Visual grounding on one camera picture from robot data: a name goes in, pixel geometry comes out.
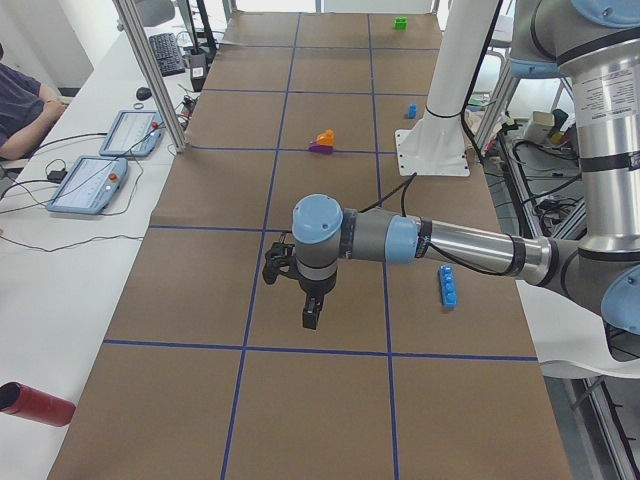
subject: person's hand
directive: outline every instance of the person's hand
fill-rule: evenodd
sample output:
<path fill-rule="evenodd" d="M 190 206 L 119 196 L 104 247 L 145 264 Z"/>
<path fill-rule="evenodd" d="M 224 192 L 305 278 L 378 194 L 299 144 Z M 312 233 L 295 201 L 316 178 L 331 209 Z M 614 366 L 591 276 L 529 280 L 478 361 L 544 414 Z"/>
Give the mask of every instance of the person's hand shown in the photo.
<path fill-rule="evenodd" d="M 44 104 L 42 115 L 50 122 L 55 123 L 62 116 L 66 108 L 66 105 L 59 100 L 49 100 Z"/>

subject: white desk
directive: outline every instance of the white desk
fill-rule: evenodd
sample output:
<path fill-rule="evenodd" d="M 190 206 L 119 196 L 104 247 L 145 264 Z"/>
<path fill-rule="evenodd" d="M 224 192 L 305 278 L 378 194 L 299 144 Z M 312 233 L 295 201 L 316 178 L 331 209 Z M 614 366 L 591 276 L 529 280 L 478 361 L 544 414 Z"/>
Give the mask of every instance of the white desk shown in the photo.
<path fill-rule="evenodd" d="M 188 73 L 165 77 L 174 105 L 190 88 Z M 136 89 L 146 82 L 121 34 L 45 141 L 109 130 L 119 110 L 137 102 Z M 153 99 L 144 102 L 155 109 Z M 63 158 L 67 169 L 81 154 L 96 155 L 104 137 L 61 142 L 34 157 L 19 180 L 44 179 L 45 167 Z M 0 214 L 0 228 L 12 240 L 55 248 L 96 236 L 142 237 L 169 173 L 174 155 L 171 138 L 140 160 L 144 173 L 128 211 L 119 216 L 53 215 L 37 206 Z M 52 165 L 60 168 L 61 163 Z M 139 173 L 130 163 L 129 177 L 106 212 L 122 211 Z M 29 184 L 39 201 L 51 197 L 47 184 Z M 32 204 L 19 187 L 2 202 L 4 212 Z M 78 402 L 140 242 L 117 239 L 42 253 L 0 241 L 0 384 L 18 381 Z M 56 428 L 0 415 L 0 476 L 46 478 L 67 427 Z"/>

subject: red can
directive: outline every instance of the red can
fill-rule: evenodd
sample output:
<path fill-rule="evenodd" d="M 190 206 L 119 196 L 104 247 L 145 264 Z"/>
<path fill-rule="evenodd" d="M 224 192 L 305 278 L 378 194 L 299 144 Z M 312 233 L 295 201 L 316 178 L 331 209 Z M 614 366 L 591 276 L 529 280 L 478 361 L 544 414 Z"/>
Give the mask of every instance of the red can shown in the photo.
<path fill-rule="evenodd" d="M 27 418 L 54 427 L 71 421 L 76 406 L 67 401 L 17 382 L 0 387 L 0 412 Z"/>

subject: brown table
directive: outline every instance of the brown table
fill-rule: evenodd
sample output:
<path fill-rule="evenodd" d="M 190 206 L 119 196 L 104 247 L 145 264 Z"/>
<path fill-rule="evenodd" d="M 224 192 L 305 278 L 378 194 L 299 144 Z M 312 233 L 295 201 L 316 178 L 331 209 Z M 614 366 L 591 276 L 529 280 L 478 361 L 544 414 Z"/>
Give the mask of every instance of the brown table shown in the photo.
<path fill-rule="evenodd" d="M 295 282 L 261 280 L 300 198 L 404 179 L 393 132 L 441 36 L 393 23 L 235 15 L 51 479 L 571 478 L 512 279 L 457 267 L 446 312 L 437 262 L 342 261 L 317 331 Z M 327 128 L 336 152 L 309 153 Z M 416 179 L 410 213 L 497 230 L 470 168 Z"/>

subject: keyboard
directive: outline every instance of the keyboard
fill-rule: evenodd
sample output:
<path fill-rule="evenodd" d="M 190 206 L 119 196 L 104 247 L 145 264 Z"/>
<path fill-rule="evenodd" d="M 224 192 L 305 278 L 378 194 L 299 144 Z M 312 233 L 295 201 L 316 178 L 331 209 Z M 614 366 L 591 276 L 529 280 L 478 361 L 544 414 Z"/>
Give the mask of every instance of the keyboard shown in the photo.
<path fill-rule="evenodd" d="M 163 77 L 184 72 L 182 55 L 176 37 L 173 33 L 160 33 L 149 37 L 151 50 L 156 57 L 160 73 Z"/>

